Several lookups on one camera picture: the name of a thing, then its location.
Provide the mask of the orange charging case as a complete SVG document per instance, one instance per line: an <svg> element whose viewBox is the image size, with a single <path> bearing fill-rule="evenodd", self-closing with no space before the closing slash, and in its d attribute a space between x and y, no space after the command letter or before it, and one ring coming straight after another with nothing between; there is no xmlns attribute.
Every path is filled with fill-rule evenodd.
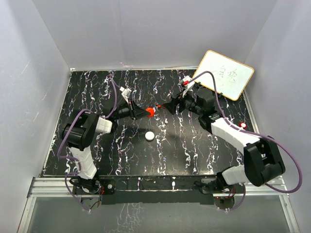
<svg viewBox="0 0 311 233"><path fill-rule="evenodd" d="M153 117L154 114L155 114L154 109L151 108L151 107L146 108L146 111L148 112L148 117L149 117L149 118Z"/></svg>

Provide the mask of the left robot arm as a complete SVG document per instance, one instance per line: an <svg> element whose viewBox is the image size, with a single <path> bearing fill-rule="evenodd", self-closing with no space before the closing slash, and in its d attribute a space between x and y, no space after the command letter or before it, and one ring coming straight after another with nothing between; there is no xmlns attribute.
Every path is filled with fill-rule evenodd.
<svg viewBox="0 0 311 233"><path fill-rule="evenodd" d="M77 175L70 180L70 183L91 194L98 192L102 184L90 149L94 135L113 133L119 119L129 117L138 120L143 117L153 117L154 114L153 108L143 109L133 100L112 108L108 116L100 116L88 109L74 110L62 128L62 143L57 152L57 156L61 158L62 147L66 146L72 156L64 156L64 158L74 161L78 167Z"/></svg>

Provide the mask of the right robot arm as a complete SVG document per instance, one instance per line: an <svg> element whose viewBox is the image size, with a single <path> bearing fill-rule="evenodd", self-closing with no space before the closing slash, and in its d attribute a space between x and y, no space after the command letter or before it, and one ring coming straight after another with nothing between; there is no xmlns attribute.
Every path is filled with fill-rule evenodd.
<svg viewBox="0 0 311 233"><path fill-rule="evenodd" d="M209 182L207 188L226 193L238 183L251 183L259 187L286 171L277 144L271 138L264 139L246 133L235 124L229 124L221 115L216 97L210 91L200 89L195 98L189 93L179 93L162 106L173 115L184 110L197 114L204 130L223 139L243 154L243 165L218 172L216 180Z"/></svg>

